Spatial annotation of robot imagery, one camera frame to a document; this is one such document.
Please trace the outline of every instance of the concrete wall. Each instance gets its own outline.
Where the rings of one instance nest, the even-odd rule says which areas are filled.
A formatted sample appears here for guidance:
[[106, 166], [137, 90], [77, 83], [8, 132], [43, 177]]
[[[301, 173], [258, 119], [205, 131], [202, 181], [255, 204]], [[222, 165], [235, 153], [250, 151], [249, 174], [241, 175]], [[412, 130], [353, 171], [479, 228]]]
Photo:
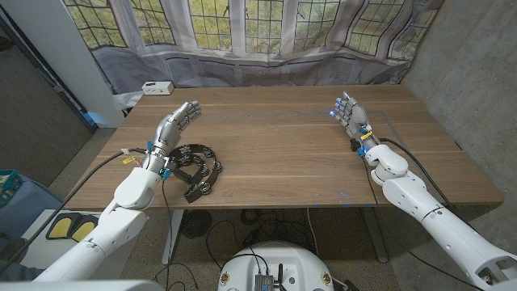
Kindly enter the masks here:
[[[514, 254], [517, 253], [516, 15], [515, 1], [445, 1], [402, 80], [504, 194], [505, 201], [493, 210], [463, 208], [463, 214], [474, 217], [473, 226], [485, 238]], [[410, 288], [404, 283], [407, 277], [398, 279], [402, 289]], [[433, 290], [451, 288], [449, 284], [440, 286], [436, 282], [435, 277], [427, 283]]]

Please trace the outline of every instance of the white robotic arm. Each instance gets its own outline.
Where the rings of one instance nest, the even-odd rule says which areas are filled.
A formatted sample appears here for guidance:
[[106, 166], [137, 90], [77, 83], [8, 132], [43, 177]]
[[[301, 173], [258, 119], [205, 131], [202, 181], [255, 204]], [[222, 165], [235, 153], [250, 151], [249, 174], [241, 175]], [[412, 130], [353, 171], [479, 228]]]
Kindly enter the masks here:
[[117, 187], [99, 224], [81, 242], [42, 272], [35, 281], [70, 281], [90, 278], [114, 250], [135, 238], [144, 227], [145, 214], [160, 179], [166, 179], [168, 155], [180, 133], [201, 116], [197, 101], [185, 103], [160, 122], [141, 167], [136, 167]]
[[371, 176], [382, 186], [386, 199], [420, 222], [474, 285], [517, 289], [517, 256], [495, 247], [444, 208], [408, 170], [407, 161], [373, 135], [364, 109], [355, 99], [346, 92], [343, 96], [330, 114], [347, 129], [352, 149], [375, 167]]

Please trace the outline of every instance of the sheer curtain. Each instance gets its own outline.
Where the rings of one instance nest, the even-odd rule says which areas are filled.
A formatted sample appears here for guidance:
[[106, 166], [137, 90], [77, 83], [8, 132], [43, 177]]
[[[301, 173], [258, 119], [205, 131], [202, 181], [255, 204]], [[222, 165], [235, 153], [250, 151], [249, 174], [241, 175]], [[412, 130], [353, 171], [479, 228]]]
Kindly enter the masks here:
[[398, 83], [427, 0], [63, 0], [114, 95], [176, 87]]

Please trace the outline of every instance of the small white device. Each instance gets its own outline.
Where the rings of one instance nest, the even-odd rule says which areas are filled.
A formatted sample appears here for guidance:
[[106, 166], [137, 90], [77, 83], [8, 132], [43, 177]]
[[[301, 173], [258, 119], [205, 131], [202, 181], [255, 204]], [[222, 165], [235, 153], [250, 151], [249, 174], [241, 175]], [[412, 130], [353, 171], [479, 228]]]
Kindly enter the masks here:
[[146, 95], [170, 95], [172, 90], [174, 90], [174, 85], [171, 81], [150, 81], [145, 82], [144, 86], [142, 86], [142, 90]]

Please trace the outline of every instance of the metal table leg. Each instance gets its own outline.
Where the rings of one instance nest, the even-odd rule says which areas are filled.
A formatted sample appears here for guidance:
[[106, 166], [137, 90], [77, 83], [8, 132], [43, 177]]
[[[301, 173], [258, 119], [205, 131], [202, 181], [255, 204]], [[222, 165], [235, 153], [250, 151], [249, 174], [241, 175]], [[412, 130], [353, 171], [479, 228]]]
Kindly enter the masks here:
[[176, 242], [179, 238], [179, 229], [183, 220], [184, 209], [175, 209], [170, 220], [169, 234], [163, 248], [162, 264], [168, 264], [172, 260]]
[[381, 264], [386, 264], [388, 263], [388, 253], [386, 252], [385, 243], [382, 239], [379, 223], [377, 221], [374, 211], [375, 210], [372, 207], [366, 207], [361, 209], [364, 221], [366, 222], [366, 227], [368, 228], [368, 233], [370, 234], [370, 238], [372, 239], [373, 248], [375, 249], [375, 252], [377, 254], [377, 260]]

